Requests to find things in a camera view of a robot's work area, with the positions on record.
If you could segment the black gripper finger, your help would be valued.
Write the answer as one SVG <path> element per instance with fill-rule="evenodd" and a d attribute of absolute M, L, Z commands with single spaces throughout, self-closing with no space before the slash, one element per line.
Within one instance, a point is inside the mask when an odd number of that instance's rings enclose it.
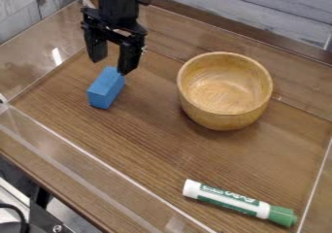
<path fill-rule="evenodd" d="M 84 42 L 89 59 L 93 63 L 97 63 L 108 55 L 106 37 L 100 30 L 85 27 Z"/>
<path fill-rule="evenodd" d="M 122 42 L 118 47 L 118 73 L 125 76 L 138 66 L 144 44 L 141 42 Z"/>

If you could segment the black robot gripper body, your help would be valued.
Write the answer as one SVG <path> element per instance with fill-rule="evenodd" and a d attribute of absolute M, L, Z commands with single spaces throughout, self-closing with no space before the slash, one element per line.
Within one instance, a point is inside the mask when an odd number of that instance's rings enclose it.
<path fill-rule="evenodd" d="M 148 5 L 145 0 L 98 0 L 96 8 L 81 8 L 81 29 L 100 30 L 106 42 L 141 42 L 145 45 L 146 30 L 138 24 L 138 6 Z"/>

